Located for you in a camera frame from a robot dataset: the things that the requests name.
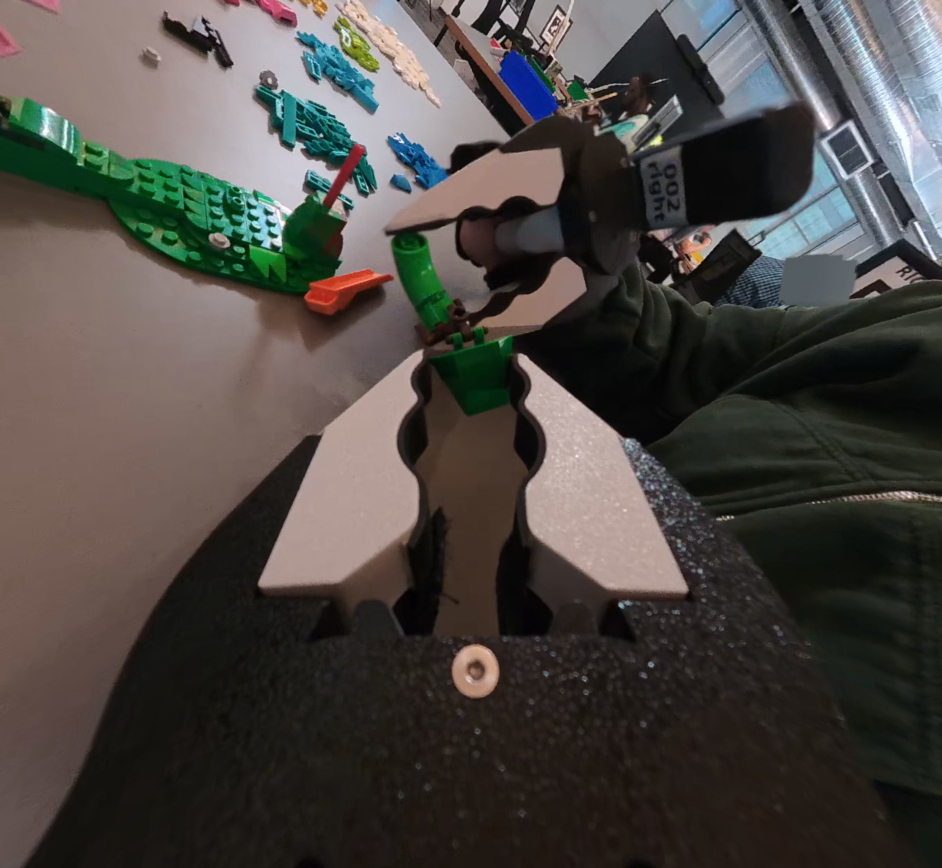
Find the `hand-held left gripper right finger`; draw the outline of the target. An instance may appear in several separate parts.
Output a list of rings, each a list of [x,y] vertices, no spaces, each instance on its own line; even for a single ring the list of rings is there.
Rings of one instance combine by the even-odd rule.
[[[617,431],[530,358],[520,420],[536,430],[523,487],[528,587],[551,611],[684,601],[689,586]]]

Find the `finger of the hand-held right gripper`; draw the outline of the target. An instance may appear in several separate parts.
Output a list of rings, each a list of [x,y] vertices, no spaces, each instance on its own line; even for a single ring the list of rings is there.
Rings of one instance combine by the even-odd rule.
[[[383,232],[398,236],[436,229],[471,212],[489,216],[515,205],[543,210],[557,202],[564,178],[563,153],[558,147],[494,150],[409,202]]]
[[[509,282],[471,309],[469,324],[486,331],[537,331],[586,291],[582,268],[568,258],[539,257],[515,263]]]

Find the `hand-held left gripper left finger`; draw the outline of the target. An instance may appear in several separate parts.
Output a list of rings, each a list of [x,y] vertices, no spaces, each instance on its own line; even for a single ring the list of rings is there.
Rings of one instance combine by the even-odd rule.
[[[414,352],[323,430],[258,580],[262,594],[353,611],[367,601],[393,607],[410,588],[420,491],[397,437],[418,404],[421,361]]]

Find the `small brown lego piece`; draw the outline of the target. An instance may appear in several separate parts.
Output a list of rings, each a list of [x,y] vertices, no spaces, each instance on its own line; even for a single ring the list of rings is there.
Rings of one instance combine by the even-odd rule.
[[[455,336],[459,342],[472,342],[474,340],[474,327],[468,320],[468,313],[461,300],[456,299],[445,309],[445,320],[438,322],[432,330],[419,325],[424,346],[431,347],[441,342],[454,342]]]

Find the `green sloped lego piece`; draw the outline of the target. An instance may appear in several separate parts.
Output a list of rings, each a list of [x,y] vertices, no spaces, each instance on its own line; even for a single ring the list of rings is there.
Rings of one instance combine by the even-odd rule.
[[[513,336],[486,340],[483,328],[471,338],[454,332],[445,338],[449,350],[430,357],[430,365],[467,416],[510,403],[509,367]]]

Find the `green curved lego stem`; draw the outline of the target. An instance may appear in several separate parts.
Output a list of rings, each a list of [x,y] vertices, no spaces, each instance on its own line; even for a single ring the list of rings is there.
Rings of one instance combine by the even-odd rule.
[[[427,238],[418,233],[400,234],[392,238],[391,250],[399,282],[421,329],[430,334],[451,321],[453,300],[432,264]]]

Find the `person's right forearm green sleeve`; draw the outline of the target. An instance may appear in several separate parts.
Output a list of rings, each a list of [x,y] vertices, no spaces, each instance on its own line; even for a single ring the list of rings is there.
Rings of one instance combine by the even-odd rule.
[[[940,281],[824,308],[693,306],[636,265],[517,350],[621,435],[650,445],[725,396],[815,393],[891,417],[940,409]]]

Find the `pile of white lego pieces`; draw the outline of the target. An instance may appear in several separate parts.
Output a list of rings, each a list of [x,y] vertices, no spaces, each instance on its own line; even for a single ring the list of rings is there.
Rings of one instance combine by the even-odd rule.
[[[421,66],[413,50],[398,37],[394,27],[384,24],[369,13],[360,0],[344,0],[336,8],[378,50],[389,59],[394,72],[411,88],[418,90],[436,108],[441,108],[440,99],[430,87],[428,73]]]

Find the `orange lego piece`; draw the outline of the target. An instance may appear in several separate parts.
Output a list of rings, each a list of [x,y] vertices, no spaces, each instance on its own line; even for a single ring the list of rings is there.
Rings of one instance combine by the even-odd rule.
[[[359,294],[392,282],[390,273],[370,269],[343,273],[312,282],[303,296],[306,307],[319,315],[333,316],[347,309]]]

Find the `pile of light blue lego pieces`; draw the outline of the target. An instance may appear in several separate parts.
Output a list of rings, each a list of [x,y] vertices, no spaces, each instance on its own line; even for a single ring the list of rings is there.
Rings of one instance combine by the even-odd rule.
[[[320,82],[327,79],[368,113],[377,111],[379,101],[374,93],[373,81],[347,61],[341,50],[311,33],[299,30],[296,31],[296,39],[304,48],[301,59],[312,80]]]

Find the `black lego piece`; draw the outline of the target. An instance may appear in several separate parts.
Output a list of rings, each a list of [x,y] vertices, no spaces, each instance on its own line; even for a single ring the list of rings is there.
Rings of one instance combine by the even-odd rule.
[[[218,65],[224,70],[233,68],[234,62],[219,31],[202,15],[194,22],[193,28],[201,31],[210,42],[210,49]]]
[[[196,24],[186,26],[181,21],[172,18],[166,11],[161,14],[161,25],[165,32],[206,56],[215,49],[215,43],[202,25],[196,26]]]

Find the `blue plastic bin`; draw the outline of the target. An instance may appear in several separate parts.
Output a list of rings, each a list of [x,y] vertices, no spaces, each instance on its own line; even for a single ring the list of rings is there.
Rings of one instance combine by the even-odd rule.
[[[533,121],[540,121],[557,112],[558,103],[554,93],[520,52],[506,51],[499,63],[499,78]]]

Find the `wood edged background table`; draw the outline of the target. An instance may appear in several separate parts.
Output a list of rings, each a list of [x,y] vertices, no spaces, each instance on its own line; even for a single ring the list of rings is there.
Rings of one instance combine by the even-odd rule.
[[[534,117],[500,75],[501,59],[492,52],[490,38],[450,14],[445,29],[471,66],[477,94],[501,128],[512,135],[532,125]]]

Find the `person's dark green jacket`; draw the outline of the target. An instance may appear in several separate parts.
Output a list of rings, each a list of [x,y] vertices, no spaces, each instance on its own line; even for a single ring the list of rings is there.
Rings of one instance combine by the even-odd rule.
[[[870,775],[940,795],[940,359],[650,386],[656,458],[815,648]]]

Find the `white wall unit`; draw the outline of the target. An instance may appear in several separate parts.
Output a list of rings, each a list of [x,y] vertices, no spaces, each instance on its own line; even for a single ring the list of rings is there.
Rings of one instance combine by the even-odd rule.
[[[843,181],[855,178],[874,164],[874,155],[854,120],[848,119],[823,135],[820,144]]]

